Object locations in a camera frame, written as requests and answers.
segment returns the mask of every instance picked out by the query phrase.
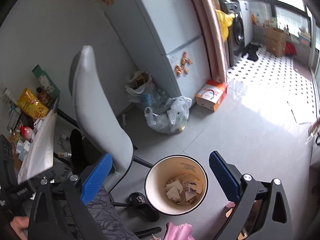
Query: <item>garbage bag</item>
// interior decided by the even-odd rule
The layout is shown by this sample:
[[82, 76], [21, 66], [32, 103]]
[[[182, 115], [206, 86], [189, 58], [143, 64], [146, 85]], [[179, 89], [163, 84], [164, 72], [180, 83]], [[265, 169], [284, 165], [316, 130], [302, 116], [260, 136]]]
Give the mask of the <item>garbage bag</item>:
[[163, 106], [163, 113], [155, 114], [151, 107], [146, 107], [144, 116], [148, 126], [157, 132], [165, 134], [179, 133], [184, 130], [189, 119], [191, 105], [191, 98], [169, 98], [165, 106]]
[[148, 75], [148, 80], [146, 80], [146, 83], [139, 86], [138, 88], [134, 89], [130, 86], [130, 84], [132, 84], [136, 80], [136, 78], [143, 73], [144, 71], [139, 70], [133, 74], [133, 77], [128, 77], [127, 85], [125, 85], [124, 87], [125, 87], [125, 90], [129, 93], [129, 102], [142, 103], [143, 92], [145, 92], [146, 89], [153, 90], [155, 87], [154, 84], [152, 83], [151, 75]]

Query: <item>yellow bag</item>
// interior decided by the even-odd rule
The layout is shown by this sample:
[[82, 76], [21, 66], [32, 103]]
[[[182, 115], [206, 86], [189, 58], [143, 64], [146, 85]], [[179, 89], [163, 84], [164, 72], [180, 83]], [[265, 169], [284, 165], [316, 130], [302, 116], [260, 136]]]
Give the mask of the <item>yellow bag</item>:
[[20, 96], [18, 106], [33, 119], [45, 117], [49, 111], [49, 109], [27, 88]]

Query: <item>black slipper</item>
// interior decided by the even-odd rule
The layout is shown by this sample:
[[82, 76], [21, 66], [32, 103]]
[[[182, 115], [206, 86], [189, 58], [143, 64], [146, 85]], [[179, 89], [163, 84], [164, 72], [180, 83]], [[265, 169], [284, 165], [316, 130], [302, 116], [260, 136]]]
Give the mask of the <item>black slipper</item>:
[[131, 193], [129, 196], [132, 206], [140, 211], [147, 220], [156, 222], [159, 220], [159, 212], [150, 204], [147, 197], [140, 192]]

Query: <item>finger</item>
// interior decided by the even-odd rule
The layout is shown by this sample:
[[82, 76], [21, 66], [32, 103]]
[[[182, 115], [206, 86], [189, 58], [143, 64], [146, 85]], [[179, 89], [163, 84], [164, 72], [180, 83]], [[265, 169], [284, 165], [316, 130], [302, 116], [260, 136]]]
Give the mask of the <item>finger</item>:
[[16, 228], [25, 229], [29, 226], [29, 218], [28, 217], [14, 217], [12, 222]]
[[14, 217], [10, 222], [12, 229], [21, 238], [21, 240], [27, 240], [26, 235], [23, 233], [23, 229], [27, 228], [29, 225], [28, 217]]

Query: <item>metal screw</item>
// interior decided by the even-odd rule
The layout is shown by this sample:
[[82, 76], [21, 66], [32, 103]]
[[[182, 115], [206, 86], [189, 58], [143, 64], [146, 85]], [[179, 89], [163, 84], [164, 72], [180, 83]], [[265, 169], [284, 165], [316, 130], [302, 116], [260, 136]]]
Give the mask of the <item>metal screw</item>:
[[47, 179], [42, 179], [41, 181], [40, 181], [40, 184], [41, 185], [45, 185], [45, 184], [47, 184], [48, 183], [48, 180]]
[[276, 184], [276, 185], [280, 185], [281, 184], [281, 181], [279, 179], [274, 179], [273, 182]]
[[252, 180], [252, 177], [251, 177], [251, 175], [249, 175], [249, 174], [244, 174], [244, 175], [243, 175], [243, 178], [244, 178], [246, 181]]
[[78, 179], [78, 175], [71, 175], [70, 180], [71, 181], [76, 181]]

